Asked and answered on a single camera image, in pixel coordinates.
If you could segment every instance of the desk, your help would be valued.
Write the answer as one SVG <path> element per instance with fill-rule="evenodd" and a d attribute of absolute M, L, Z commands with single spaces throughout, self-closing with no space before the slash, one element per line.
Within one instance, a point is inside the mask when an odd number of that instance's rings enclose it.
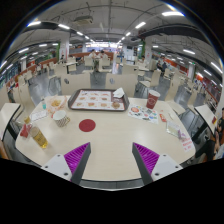
<path fill-rule="evenodd" d="M 146 99 L 129 98 L 131 104 L 145 106 Z M 41 110 L 41 104 L 35 111 Z M 180 128 L 187 134 L 182 122 L 164 101 L 157 101 L 155 109 L 169 118 L 168 112 L 174 116 Z M 30 160 L 43 166 L 55 154 L 66 154 L 74 148 L 91 142 L 91 154 L 82 179 L 93 181 L 122 181 L 141 178 L 135 158 L 132 154 L 133 142 L 148 147 L 158 154 L 170 155 L 178 164 L 185 162 L 195 154 L 195 148 L 185 152 L 180 140 L 166 132 L 166 123 L 159 117 L 159 124 L 138 120 L 125 112 L 75 111 L 65 107 L 71 119 L 66 127 L 58 128 L 49 116 L 36 121 L 38 127 L 48 140 L 48 147 L 41 149 L 32 138 L 18 136 L 16 148 Z M 92 119 L 96 128 L 92 132 L 82 132 L 79 123 L 84 119 Z"/>
<path fill-rule="evenodd" d="M 12 137 L 16 140 L 17 135 L 13 131 L 10 121 L 12 120 L 13 116 L 16 114 L 16 112 L 19 110 L 20 104 L 18 103 L 5 103 L 0 111 L 0 132 L 3 133 L 2 135 L 2 141 L 5 137 L 5 132 L 8 130 Z"/>
<path fill-rule="evenodd" d="M 199 130 L 196 132 L 196 134 L 193 136 L 192 141 L 196 141 L 197 138 L 199 137 L 199 135 L 207 127 L 209 127 L 209 129 L 212 132 L 212 134 L 214 134 L 215 127 L 216 127 L 216 125 L 214 125 L 212 123 L 212 120 L 213 120 L 213 118 L 214 118 L 215 115 L 212 113 L 212 111 L 210 110 L 210 108 L 208 107 L 208 105 L 203 105 L 203 106 L 195 107 L 194 109 L 197 111 L 197 113 L 200 115 L 200 117 L 204 120 L 204 123 L 199 128 Z"/>

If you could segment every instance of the red container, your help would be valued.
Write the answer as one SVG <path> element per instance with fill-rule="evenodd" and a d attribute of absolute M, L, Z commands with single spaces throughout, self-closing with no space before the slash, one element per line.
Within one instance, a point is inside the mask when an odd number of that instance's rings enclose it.
<path fill-rule="evenodd" d="M 149 95 L 148 95 L 148 100 L 146 107 L 149 109 L 153 109 L 154 106 L 156 105 L 156 102 L 158 98 L 160 97 L 160 93 L 154 91 L 154 90 L 149 90 Z"/>

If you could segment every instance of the food tray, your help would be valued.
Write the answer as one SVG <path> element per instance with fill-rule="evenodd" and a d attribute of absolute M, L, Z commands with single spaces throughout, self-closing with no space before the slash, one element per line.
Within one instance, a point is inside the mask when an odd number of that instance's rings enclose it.
<path fill-rule="evenodd" d="M 115 91 L 114 89 L 79 89 L 70 97 L 68 108 L 81 111 L 126 111 L 130 104 L 127 95 L 124 94 L 122 98 L 114 98 L 113 92 Z M 113 102 L 119 103 L 120 108 L 113 108 Z"/>

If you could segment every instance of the pillar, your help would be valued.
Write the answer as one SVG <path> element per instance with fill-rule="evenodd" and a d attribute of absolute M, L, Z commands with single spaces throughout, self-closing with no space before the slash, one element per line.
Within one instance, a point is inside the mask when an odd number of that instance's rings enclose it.
<path fill-rule="evenodd" d="M 152 59 L 152 37 L 145 38 L 145 60 L 149 64 Z"/>

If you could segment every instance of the food item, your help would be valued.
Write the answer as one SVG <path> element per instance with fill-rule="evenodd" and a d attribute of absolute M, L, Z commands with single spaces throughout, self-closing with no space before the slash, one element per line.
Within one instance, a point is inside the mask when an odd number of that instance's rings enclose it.
<path fill-rule="evenodd" d="M 52 103 L 51 103 L 51 106 L 52 107 L 58 107 L 61 103 L 61 100 L 54 100 Z"/>
<path fill-rule="evenodd" d="M 107 107 L 106 103 L 101 103 L 101 107 Z"/>
<path fill-rule="evenodd" d="M 134 113 L 138 113 L 138 112 L 139 112 L 139 109 L 136 108 L 136 107 L 132 107 L 132 108 L 131 108 L 131 111 L 133 111 Z"/>
<path fill-rule="evenodd" d="M 114 102 L 114 103 L 112 103 L 112 105 L 111 105 L 114 109 L 118 109 L 119 107 L 120 107 L 120 104 L 119 103 L 116 103 L 116 102 Z"/>
<path fill-rule="evenodd" d="M 93 107 L 95 104 L 94 103 L 88 103 L 89 107 Z"/>

